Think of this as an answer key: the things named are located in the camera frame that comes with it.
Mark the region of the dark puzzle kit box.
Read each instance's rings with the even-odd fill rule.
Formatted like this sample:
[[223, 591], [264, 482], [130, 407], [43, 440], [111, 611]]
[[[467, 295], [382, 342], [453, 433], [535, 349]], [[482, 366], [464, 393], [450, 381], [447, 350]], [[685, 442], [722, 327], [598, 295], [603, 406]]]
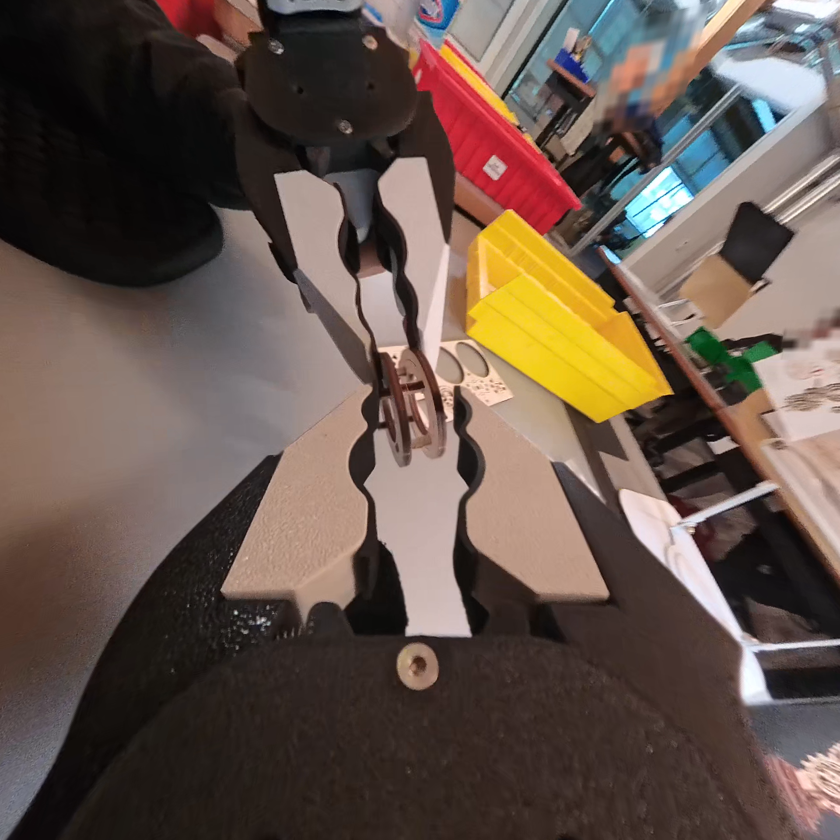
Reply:
[[806, 838], [838, 838], [839, 743], [792, 763], [777, 754], [764, 765]]

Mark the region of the laser-cut wooden sheet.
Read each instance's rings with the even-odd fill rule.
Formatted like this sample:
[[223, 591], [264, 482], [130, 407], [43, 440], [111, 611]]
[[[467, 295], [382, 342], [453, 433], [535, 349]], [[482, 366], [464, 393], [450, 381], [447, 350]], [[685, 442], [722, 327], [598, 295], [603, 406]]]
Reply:
[[440, 344], [435, 367], [437, 385], [447, 417], [454, 409], [455, 388], [462, 387], [487, 406], [512, 399], [512, 392], [483, 349], [471, 339]]

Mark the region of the yellow plastic bin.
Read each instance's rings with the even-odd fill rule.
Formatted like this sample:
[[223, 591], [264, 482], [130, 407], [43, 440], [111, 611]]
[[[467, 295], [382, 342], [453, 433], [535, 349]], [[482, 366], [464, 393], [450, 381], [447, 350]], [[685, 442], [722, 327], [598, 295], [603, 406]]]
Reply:
[[631, 315], [512, 210], [469, 246], [465, 331], [597, 424], [674, 394]]

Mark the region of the green plastic object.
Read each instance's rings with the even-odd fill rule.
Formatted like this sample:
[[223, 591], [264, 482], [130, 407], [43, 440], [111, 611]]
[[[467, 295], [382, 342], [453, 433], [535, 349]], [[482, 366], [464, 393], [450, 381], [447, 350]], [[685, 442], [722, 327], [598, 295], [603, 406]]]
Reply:
[[763, 387], [755, 370], [756, 363], [780, 354], [784, 346], [783, 338], [777, 333], [720, 339], [705, 328], [691, 333], [686, 342], [698, 358], [722, 376], [726, 385], [737, 385], [747, 396]]

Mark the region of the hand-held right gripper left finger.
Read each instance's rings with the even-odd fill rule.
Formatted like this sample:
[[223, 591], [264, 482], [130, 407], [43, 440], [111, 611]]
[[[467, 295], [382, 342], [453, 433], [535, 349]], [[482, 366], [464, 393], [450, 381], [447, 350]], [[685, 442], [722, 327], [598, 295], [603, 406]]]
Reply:
[[362, 385], [281, 454], [222, 584], [230, 602], [287, 601], [299, 614], [345, 608], [360, 593], [357, 556], [370, 503], [350, 458], [366, 432]]

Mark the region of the white wipes canister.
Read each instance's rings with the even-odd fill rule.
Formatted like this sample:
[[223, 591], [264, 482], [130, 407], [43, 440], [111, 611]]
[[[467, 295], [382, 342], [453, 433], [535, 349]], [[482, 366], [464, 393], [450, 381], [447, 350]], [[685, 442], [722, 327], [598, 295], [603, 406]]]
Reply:
[[420, 1], [416, 21], [434, 32], [444, 33], [452, 24], [461, 1]]

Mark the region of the white flat device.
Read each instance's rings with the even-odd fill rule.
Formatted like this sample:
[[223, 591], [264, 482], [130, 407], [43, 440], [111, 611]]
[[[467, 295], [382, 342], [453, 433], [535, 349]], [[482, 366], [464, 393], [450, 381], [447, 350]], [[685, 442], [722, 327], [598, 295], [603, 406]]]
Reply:
[[[623, 513], [637, 540], [664, 565], [668, 529], [681, 519], [677, 510], [665, 500], [649, 497], [633, 490], [621, 489], [618, 498]], [[770, 703], [771, 695], [753, 643], [744, 633], [740, 645], [739, 690], [743, 702], [750, 706]]]

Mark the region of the wooden standing desk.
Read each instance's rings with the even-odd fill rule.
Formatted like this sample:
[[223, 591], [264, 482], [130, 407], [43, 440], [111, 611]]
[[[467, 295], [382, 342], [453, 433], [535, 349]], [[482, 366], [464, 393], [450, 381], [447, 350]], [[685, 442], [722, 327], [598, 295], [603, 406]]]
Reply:
[[557, 172], [564, 172], [591, 150], [606, 152], [610, 164], [635, 164], [641, 172], [661, 165], [662, 140], [654, 122], [631, 126], [607, 121], [593, 108], [594, 83], [582, 80], [556, 59], [548, 60], [547, 68], [544, 125], [536, 144]]

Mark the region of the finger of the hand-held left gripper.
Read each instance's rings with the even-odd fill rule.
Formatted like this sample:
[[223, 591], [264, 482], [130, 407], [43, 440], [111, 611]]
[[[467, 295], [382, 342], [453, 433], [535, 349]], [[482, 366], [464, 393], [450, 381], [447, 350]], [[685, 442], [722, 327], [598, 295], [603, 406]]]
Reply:
[[375, 342], [342, 249], [348, 222], [342, 194], [307, 171], [278, 173], [275, 184], [296, 261], [293, 278], [352, 372], [375, 385]]
[[396, 159], [376, 185], [376, 232], [388, 249], [409, 347], [435, 368], [443, 338], [450, 246], [424, 157]]

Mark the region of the red plastic basket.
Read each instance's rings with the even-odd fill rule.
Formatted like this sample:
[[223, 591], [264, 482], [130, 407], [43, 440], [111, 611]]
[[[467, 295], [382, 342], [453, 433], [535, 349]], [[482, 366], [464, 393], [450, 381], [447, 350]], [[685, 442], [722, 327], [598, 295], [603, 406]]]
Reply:
[[194, 38], [208, 35], [222, 40], [215, 18], [215, 1], [156, 1], [172, 25]]

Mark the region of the red plastic tote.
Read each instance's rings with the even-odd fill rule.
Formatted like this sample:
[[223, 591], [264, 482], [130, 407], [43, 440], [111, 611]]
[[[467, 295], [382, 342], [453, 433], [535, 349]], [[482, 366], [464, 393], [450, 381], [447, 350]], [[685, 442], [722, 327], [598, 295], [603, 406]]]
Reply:
[[413, 74], [418, 90], [432, 94], [456, 171], [470, 184], [542, 235], [581, 210], [579, 197], [459, 53], [422, 41]]

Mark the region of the grey metal pole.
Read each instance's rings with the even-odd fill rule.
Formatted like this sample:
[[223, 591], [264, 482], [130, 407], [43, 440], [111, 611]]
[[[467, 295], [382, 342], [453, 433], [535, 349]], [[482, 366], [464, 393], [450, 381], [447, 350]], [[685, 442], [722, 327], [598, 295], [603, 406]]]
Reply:
[[697, 530], [697, 527], [710, 519], [727, 513], [731, 510], [742, 508], [753, 501], [761, 500], [769, 495], [774, 494], [780, 489], [780, 486], [770, 480], [765, 480], [751, 487], [748, 490], [739, 492], [738, 494], [722, 500], [717, 504], [700, 509], [694, 513], [683, 517], [675, 524], [669, 527], [671, 533], [677, 532], [691, 532]]

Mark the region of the wooden spool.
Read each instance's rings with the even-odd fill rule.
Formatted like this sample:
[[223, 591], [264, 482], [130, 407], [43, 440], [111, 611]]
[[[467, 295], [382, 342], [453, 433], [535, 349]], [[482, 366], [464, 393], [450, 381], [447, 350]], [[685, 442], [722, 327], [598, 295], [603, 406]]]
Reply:
[[396, 464], [408, 467], [416, 451], [441, 458], [447, 443], [445, 406], [424, 352], [405, 348], [397, 361], [379, 352], [379, 367], [381, 418]]

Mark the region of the wooden side table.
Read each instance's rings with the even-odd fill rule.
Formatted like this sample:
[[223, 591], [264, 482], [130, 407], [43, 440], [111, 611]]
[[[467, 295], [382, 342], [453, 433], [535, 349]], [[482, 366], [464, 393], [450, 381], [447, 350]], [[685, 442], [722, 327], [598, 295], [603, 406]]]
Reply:
[[701, 373], [688, 345], [660, 310], [654, 293], [612, 251], [599, 247], [596, 252], [626, 297], [633, 300], [647, 326], [664, 341], [679, 368], [740, 447], [756, 474], [778, 487], [781, 502], [794, 524], [818, 552], [830, 575], [839, 581], [838, 511], [829, 510], [826, 492], [818, 489], [816, 478], [805, 478], [804, 468], [793, 466], [790, 448], [771, 436], [762, 419], [770, 410], [765, 393], [754, 392], [739, 404], [728, 406]]

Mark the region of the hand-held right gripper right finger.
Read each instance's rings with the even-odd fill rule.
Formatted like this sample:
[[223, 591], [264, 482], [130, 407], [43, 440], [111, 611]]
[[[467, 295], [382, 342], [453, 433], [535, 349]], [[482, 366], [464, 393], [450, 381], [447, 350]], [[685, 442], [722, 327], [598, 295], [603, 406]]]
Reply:
[[465, 484], [455, 578], [465, 603], [605, 603], [606, 583], [550, 458], [463, 387], [455, 434]]

